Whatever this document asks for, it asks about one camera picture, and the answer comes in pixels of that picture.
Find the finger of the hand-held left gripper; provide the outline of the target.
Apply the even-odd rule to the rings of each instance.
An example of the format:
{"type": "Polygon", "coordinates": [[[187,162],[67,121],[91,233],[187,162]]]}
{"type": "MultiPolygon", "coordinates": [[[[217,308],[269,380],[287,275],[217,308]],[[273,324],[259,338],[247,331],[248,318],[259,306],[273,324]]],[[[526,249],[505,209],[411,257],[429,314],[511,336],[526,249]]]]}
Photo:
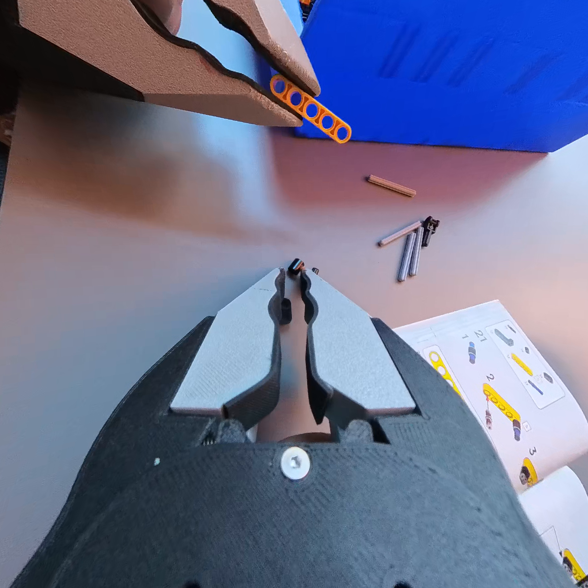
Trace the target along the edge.
{"type": "Polygon", "coordinates": [[[271,92],[159,29],[135,1],[19,1],[18,23],[150,104],[258,126],[302,126],[301,115],[271,92]]]}
{"type": "Polygon", "coordinates": [[[205,1],[217,21],[244,37],[286,79],[313,97],[320,84],[280,1],[205,1]]]}

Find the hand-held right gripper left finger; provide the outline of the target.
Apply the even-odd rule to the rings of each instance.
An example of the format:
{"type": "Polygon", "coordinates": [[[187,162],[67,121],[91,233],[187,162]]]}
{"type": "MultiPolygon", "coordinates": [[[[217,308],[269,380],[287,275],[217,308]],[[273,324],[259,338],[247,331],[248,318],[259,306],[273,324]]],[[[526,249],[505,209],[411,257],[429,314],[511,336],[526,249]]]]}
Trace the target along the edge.
{"type": "Polygon", "coordinates": [[[171,401],[179,415],[232,419],[255,428],[280,394],[285,269],[275,268],[212,319],[171,401]]]}

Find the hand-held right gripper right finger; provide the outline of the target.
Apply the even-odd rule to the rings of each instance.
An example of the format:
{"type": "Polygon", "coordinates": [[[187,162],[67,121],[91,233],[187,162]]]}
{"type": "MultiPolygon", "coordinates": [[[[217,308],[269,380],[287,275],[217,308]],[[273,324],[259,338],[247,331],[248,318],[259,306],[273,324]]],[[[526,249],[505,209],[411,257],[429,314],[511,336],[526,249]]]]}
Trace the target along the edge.
{"type": "Polygon", "coordinates": [[[319,274],[300,273],[306,381],[312,416],[332,437],[388,440],[381,420],[417,412],[415,352],[319,274]]]}

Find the thin yellow lego beam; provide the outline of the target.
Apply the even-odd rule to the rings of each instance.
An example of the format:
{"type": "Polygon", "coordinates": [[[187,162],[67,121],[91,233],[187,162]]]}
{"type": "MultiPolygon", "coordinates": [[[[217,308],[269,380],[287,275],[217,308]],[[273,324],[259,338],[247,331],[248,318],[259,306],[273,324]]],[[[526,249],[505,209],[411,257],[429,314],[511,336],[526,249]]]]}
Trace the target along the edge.
{"type": "Polygon", "coordinates": [[[282,75],[275,74],[271,78],[270,90],[277,99],[336,143],[344,144],[350,140],[352,129],[346,122],[282,75]]]}

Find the lego instruction booklet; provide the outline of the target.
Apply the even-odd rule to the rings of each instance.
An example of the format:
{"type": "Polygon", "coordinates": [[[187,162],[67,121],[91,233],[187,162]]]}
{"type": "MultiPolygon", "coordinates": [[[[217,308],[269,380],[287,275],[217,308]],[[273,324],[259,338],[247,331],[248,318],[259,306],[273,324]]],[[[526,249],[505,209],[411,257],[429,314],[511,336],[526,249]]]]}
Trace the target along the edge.
{"type": "Polygon", "coordinates": [[[569,467],[587,418],[561,378],[497,300],[395,332],[475,414],[537,533],[587,587],[587,490],[569,467]]]}

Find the blue plastic bin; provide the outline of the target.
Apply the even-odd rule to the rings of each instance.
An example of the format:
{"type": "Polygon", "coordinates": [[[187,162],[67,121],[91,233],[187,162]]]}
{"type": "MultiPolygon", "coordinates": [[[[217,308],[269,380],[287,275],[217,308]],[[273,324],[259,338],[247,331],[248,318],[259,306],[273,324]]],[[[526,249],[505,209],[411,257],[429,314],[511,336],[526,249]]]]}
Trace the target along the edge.
{"type": "Polygon", "coordinates": [[[301,39],[353,141],[554,152],[587,135],[587,1],[316,1],[301,39]]]}

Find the grey lego axle pin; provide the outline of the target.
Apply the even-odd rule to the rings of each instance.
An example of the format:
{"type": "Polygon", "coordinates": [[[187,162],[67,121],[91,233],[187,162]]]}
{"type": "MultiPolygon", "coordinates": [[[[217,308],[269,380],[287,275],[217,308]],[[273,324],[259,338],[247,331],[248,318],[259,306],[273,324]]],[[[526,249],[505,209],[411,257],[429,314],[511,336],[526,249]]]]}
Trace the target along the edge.
{"type": "Polygon", "coordinates": [[[403,254],[401,257],[401,264],[399,267],[398,277],[397,280],[399,283],[402,283],[408,277],[408,272],[410,268],[410,262],[412,260],[413,250],[415,247],[415,240],[416,240],[417,232],[412,231],[406,237],[405,246],[403,250],[403,254]]]}
{"type": "Polygon", "coordinates": [[[422,249],[422,240],[424,235],[424,226],[420,226],[415,232],[415,241],[413,244],[412,254],[410,257],[409,265],[409,276],[414,277],[417,275],[420,261],[420,252],[422,249]]]}
{"type": "Polygon", "coordinates": [[[414,232],[419,228],[422,228],[422,225],[423,225],[423,222],[421,220],[414,222],[412,224],[409,224],[409,225],[391,233],[390,235],[387,235],[386,237],[380,239],[379,241],[377,241],[377,246],[378,247],[385,247],[388,244],[394,242],[395,240],[400,239],[401,237],[403,237],[411,232],[414,232]]]}

